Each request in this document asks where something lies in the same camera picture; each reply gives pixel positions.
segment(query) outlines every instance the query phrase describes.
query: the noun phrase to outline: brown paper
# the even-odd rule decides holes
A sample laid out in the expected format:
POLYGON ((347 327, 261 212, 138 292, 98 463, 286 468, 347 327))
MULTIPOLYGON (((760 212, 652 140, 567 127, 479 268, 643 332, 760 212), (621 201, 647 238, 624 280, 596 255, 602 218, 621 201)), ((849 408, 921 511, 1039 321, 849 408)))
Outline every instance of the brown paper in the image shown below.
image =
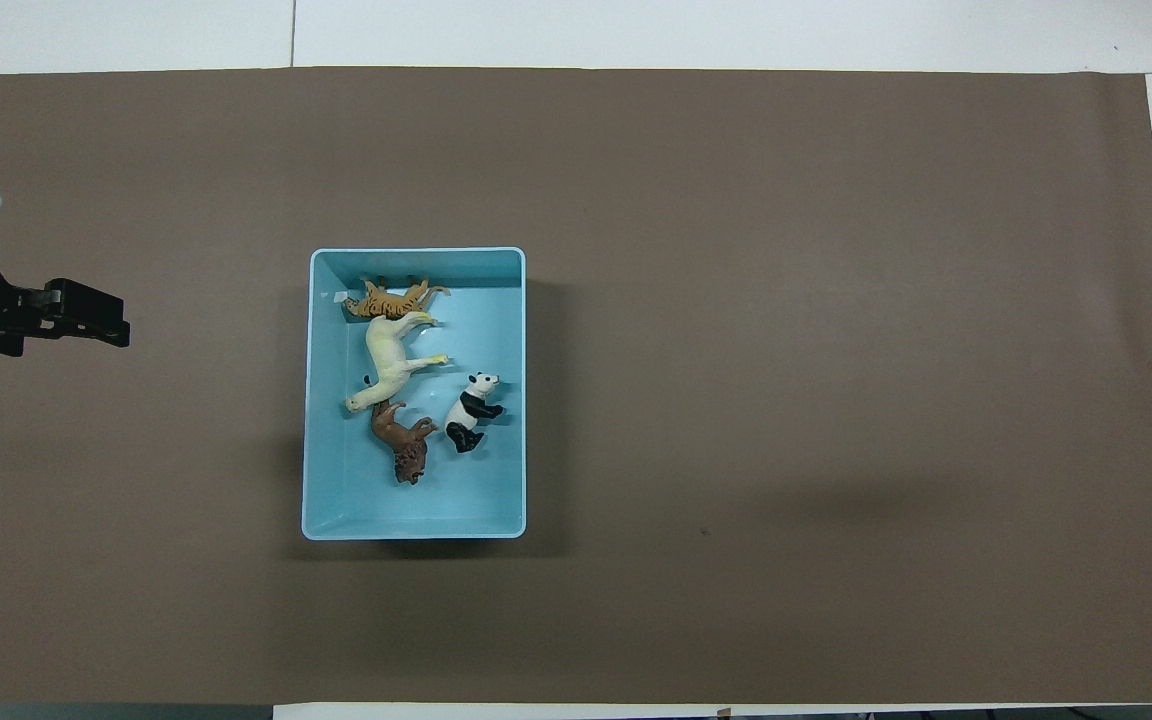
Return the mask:
POLYGON ((0 191, 132 324, 0 357, 0 702, 1152 702, 1140 77, 3 76, 0 191), (308 255, 475 245, 525 536, 306 541, 308 255))

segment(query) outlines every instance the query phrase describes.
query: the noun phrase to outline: animal figurine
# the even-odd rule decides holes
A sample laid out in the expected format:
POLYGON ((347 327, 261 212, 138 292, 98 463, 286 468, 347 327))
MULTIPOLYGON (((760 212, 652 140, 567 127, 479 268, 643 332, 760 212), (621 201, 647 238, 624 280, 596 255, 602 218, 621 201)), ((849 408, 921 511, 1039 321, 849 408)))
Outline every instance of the animal figurine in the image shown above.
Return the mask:
POLYGON ((456 397, 456 404, 447 412, 444 432, 456 444, 456 452, 473 450, 483 441, 483 433, 473 432, 480 419, 497 418, 505 412, 501 406, 486 404, 488 394, 500 384, 500 376, 475 373, 470 386, 456 397))
POLYGON ((367 353, 371 353, 372 364, 376 364, 376 373, 379 374, 374 386, 366 387, 344 397, 344 406, 351 414, 374 406, 381 400, 389 400, 397 392, 403 389, 407 379, 412 372, 430 365, 447 363, 447 355, 430 355, 429 357, 407 358, 407 348, 403 347, 403 336, 410 333, 417 325, 437 325, 434 316, 425 313, 424 310, 416 313, 403 314, 401 319, 372 318, 367 325, 367 353))
POLYGON ((419 282, 416 282, 416 278, 408 278, 412 286, 407 288, 407 294, 393 295, 393 293, 385 290, 385 278, 378 279, 380 287, 371 285, 370 279, 362 278, 362 283, 367 288, 367 295, 364 300, 347 297, 342 302, 342 306, 347 313, 355 316, 355 318, 380 318, 380 316, 385 316, 385 318, 396 320, 412 311, 425 310, 429 306, 429 302, 434 297, 435 291, 441 291, 444 295, 452 295, 452 291, 440 285, 429 287, 429 278, 422 279, 419 282))
POLYGON ((438 429, 434 420, 420 418, 410 429, 404 429, 394 414, 406 402, 381 400, 371 406, 371 432, 380 438, 380 442, 394 450, 394 478, 399 483, 416 484, 425 473, 425 455, 429 447, 425 437, 438 429))

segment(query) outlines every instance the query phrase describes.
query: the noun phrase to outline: toy panda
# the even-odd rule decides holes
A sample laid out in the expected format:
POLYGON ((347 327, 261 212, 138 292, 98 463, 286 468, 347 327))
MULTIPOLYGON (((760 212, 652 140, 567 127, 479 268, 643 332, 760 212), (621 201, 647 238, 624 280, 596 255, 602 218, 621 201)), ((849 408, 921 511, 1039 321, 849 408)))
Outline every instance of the toy panda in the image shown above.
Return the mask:
POLYGON ((497 418, 505 412, 501 406, 486 404, 488 393, 499 384, 500 376, 485 373, 470 376, 470 384, 465 387, 465 392, 461 393, 461 397, 457 397, 456 404, 452 406, 444 423, 447 437, 456 444, 456 452, 469 452, 479 446, 483 433, 473 432, 479 419, 497 418))

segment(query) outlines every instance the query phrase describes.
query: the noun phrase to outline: toy tiger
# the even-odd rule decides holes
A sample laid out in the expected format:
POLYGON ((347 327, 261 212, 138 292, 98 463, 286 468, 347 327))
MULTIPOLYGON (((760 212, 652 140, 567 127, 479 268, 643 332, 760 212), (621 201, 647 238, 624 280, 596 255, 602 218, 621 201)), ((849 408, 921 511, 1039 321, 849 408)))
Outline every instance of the toy tiger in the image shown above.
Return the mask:
POLYGON ((422 281, 416 282, 416 278, 410 279, 412 286, 407 288, 406 295, 393 295, 393 293, 385 290, 385 278, 378 278, 380 286, 372 285, 370 279, 362 278, 362 283, 367 288, 367 296, 364 300, 353 300, 353 297, 347 297, 342 302, 347 313, 355 316, 355 318, 389 318, 391 320, 401 319, 403 314, 407 313, 419 313, 429 306, 429 302, 434 297, 435 291, 441 291, 444 295, 452 295, 452 291, 447 288, 435 285, 434 287, 429 286, 429 278, 422 279, 422 281))

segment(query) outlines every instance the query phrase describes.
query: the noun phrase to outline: white toy horse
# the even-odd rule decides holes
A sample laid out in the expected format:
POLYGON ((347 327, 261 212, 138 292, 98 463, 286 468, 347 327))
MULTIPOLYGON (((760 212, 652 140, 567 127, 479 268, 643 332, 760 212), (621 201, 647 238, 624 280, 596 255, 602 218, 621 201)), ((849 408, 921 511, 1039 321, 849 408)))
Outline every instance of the white toy horse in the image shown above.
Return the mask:
POLYGON ((434 319, 434 316, 422 311, 403 314, 396 320, 371 319, 366 335, 367 353, 371 353, 372 364, 376 364, 376 373, 379 374, 380 379, 376 381, 374 386, 344 397, 344 406, 351 414, 397 395, 397 392, 403 389, 404 384, 407 384, 407 378, 411 378, 416 370, 447 363, 447 355, 430 355, 418 359, 408 359, 407 348, 403 347, 403 336, 410 333, 416 325, 437 324, 438 320, 434 319))

